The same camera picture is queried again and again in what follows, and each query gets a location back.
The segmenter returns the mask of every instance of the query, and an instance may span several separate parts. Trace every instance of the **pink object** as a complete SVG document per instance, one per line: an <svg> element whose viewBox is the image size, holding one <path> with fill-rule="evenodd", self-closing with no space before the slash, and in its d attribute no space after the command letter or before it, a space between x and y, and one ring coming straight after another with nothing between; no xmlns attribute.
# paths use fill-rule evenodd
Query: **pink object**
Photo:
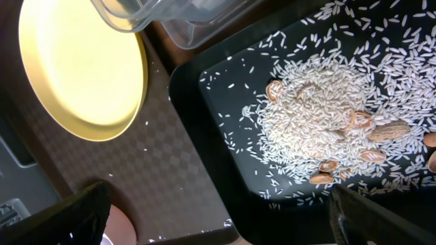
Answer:
<svg viewBox="0 0 436 245"><path fill-rule="evenodd" d="M110 206L101 245L136 245L135 228L128 217L114 205Z"/></svg>

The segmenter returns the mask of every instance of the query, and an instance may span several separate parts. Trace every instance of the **gray surface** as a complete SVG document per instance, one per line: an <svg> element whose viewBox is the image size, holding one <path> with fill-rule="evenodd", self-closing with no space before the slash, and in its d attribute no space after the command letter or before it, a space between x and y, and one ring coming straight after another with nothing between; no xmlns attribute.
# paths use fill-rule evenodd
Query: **gray surface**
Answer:
<svg viewBox="0 0 436 245"><path fill-rule="evenodd" d="M2 29L5 38L0 38L0 47L9 45L0 51L7 61L0 74L8 79L0 80L0 85L69 187L76 192L96 180L107 180L112 203L134 224L139 244L158 241L159 235L172 239L223 229L228 213L168 100L169 77L149 41L149 90L138 117L116 139L88 142L59 126L35 96L16 58L19 9L17 3L8 12L9 24Z"/></svg>
<svg viewBox="0 0 436 245"><path fill-rule="evenodd" d="M36 214L60 201L39 165L19 167L0 144L0 204L20 199L30 214Z"/></svg>

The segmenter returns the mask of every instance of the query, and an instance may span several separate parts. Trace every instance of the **black object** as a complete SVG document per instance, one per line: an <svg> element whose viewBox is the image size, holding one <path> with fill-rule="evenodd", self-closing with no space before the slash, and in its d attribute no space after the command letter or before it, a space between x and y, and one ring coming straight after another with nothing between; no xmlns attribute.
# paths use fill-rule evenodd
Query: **black object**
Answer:
<svg viewBox="0 0 436 245"><path fill-rule="evenodd" d="M277 210L269 209L268 201L263 200L257 194L257 191L262 190L259 186L263 186L263 189L269 186L269 184L261 183L263 181L261 178L255 178L254 176L254 169L261 166L252 163L255 159L250 156L244 158L244 156L241 156L241 153L235 155L234 152L228 150L227 145L224 143L223 132L220 130L229 123L232 126L237 125L234 121L238 121L238 115L240 115L240 109L242 108L241 105L247 105L251 102L255 103L253 99L251 101L246 100L248 95L245 94L245 88L241 86L245 81L247 81L247 84L250 84L251 90L257 91L264 90L270 81L268 73L272 69L274 59L271 59L270 56L260 57L259 53L263 51L259 50L256 50L257 55L250 56L247 53L254 51L246 51L246 48L251 47L261 39L267 38L277 30L283 30L287 35L286 43L289 51L286 53L283 53L283 51L281 53L279 51L274 52L273 50L268 51L270 55L274 53L274 55L278 55L280 59L283 59L283 55L285 56L293 50L290 44L295 45L295 43L299 43L303 37L307 37L310 33L318 32L318 27L320 29L328 29L332 26L333 22L340 20L338 19L340 17L334 16L332 17L334 19L320 22L316 27L309 25L308 27L297 28L294 25L295 22L299 22L306 15L319 11L319 8L327 2L329 1L297 0L280 12L258 21L236 35L197 55L192 61L178 67L171 77L171 102L211 176L238 232L252 244L322 244L334 242L326 205L318 204L297 208L294 203L295 198L291 199L291 201L276 199L268 201L280 203L281 211L277 212ZM357 10L356 6L358 3L349 2L349 4L353 4L353 8ZM380 5L382 6L381 12L386 9L389 10L389 4L380 3ZM418 12L416 7L414 9L401 9L398 12L405 14L408 11ZM369 17L383 18L383 15L379 12L373 13ZM355 36L346 37L343 34L344 38L352 39L352 43L350 43L352 45L343 43L342 49L344 53L353 53L355 45L363 45L366 40L371 38L371 33L361 33L358 31L360 27L357 27L353 20L347 21L351 22L349 24L350 31L355 33ZM427 24L423 25L423 30L428 30L428 28ZM385 30L385 34L390 38L392 43L401 43L402 32L388 32ZM383 50L386 44L383 43L381 38L382 36L378 35L372 42L381 44L380 50ZM330 48L336 48L336 43L330 43ZM302 51L296 55L295 61L309 58L301 53ZM232 56L230 61L226 60L228 56ZM246 64L244 75L241 75L243 73L239 71L243 69L242 65L235 67L235 62L241 61L241 58L245 59L244 62ZM262 72L249 77L248 70L251 66L255 66L255 71L261 69ZM216 71L219 71L221 74L216 76ZM210 76L217 77L217 80L210 81ZM205 79L203 82L199 82L200 78ZM228 80L231 80L230 83L237 80L233 89L227 88ZM212 85L210 90L212 92L208 92L206 89L207 83ZM218 120L220 120L217 115L218 112L221 112L223 115L229 113L232 117L236 116L237 118L233 118L233 121L226 119L225 126L220 128L218 127ZM237 138L238 133L235 133L233 137ZM360 176L353 177L351 181L357 182L360 178L371 183L371 178ZM314 186L306 184L298 185L297 188L305 193L308 193L306 190L309 190L309 188L315 189ZM431 203L436 201L435 197L434 189L421 188L419 191L414 190L405 194L388 193L386 195L375 195L371 199L407 220L432 230L436 212L432 208Z"/></svg>
<svg viewBox="0 0 436 245"><path fill-rule="evenodd" d="M109 211L109 188L98 182L57 205L0 230L0 241L5 245L99 245Z"/></svg>
<svg viewBox="0 0 436 245"><path fill-rule="evenodd" d="M338 245L436 244L433 234L344 186L333 186L328 204Z"/></svg>

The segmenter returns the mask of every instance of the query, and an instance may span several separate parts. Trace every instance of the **almond slice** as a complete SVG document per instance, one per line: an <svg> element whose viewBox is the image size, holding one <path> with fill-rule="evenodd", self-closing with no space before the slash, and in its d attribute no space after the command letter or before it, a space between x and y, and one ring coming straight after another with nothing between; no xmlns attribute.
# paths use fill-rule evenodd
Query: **almond slice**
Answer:
<svg viewBox="0 0 436 245"><path fill-rule="evenodd" d="M429 162L427 163L427 167L430 172L436 173L436 152L431 155Z"/></svg>
<svg viewBox="0 0 436 245"><path fill-rule="evenodd" d="M350 110L351 110L351 120L349 121L349 125L346 126L344 129L342 129L343 131L348 131L348 130L352 129L354 126L354 119L356 118L356 115L354 114L353 109L350 109Z"/></svg>
<svg viewBox="0 0 436 245"><path fill-rule="evenodd" d="M339 165L339 163L336 161L323 162L320 165L320 171L331 172L331 171L335 170L336 168L338 168L338 165Z"/></svg>
<svg viewBox="0 0 436 245"><path fill-rule="evenodd" d="M298 94L297 94L297 100L301 99L303 93L306 91L306 88L309 88L310 86L312 86L312 84L308 84L308 85L304 86L304 87L300 90L300 92L298 92Z"/></svg>
<svg viewBox="0 0 436 245"><path fill-rule="evenodd" d="M318 174L313 176L309 183L311 184L330 184L333 183L334 179L328 174Z"/></svg>
<svg viewBox="0 0 436 245"><path fill-rule="evenodd" d="M282 87L280 81L274 80L270 84L268 84L268 86L266 87L266 96L268 97L268 99L271 102L276 103L277 102L277 94L281 93L282 89L283 89L283 87Z"/></svg>
<svg viewBox="0 0 436 245"><path fill-rule="evenodd" d="M313 153L311 156L312 156L313 158L322 158L322 154L319 153L319 152Z"/></svg>
<svg viewBox="0 0 436 245"><path fill-rule="evenodd" d="M347 180L347 174L345 173L345 171L340 171L339 172L339 177L341 177L341 179L343 180L343 181L346 181Z"/></svg>
<svg viewBox="0 0 436 245"><path fill-rule="evenodd" d="M379 150L364 150L360 153L360 158L369 163L382 163L386 160L386 155Z"/></svg>
<svg viewBox="0 0 436 245"><path fill-rule="evenodd" d="M357 120L358 117L363 117L367 121L363 124L360 124ZM355 129L367 129L373 126L373 121L371 120L371 115L365 112L356 112L355 113Z"/></svg>

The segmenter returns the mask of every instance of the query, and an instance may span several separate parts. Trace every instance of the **checkered surface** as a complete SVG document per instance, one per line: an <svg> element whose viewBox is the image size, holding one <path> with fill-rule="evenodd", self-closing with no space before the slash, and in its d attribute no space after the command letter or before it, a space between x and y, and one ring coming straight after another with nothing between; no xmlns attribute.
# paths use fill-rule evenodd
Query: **checkered surface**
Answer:
<svg viewBox="0 0 436 245"><path fill-rule="evenodd" d="M74 192L99 179L112 185L113 204L131 219L139 244L223 229L228 214L168 100L169 77L145 42L146 100L130 128L109 142L88 142L59 126L20 62L10 64L13 82L4 86ZM18 44L8 55L20 56Z"/></svg>

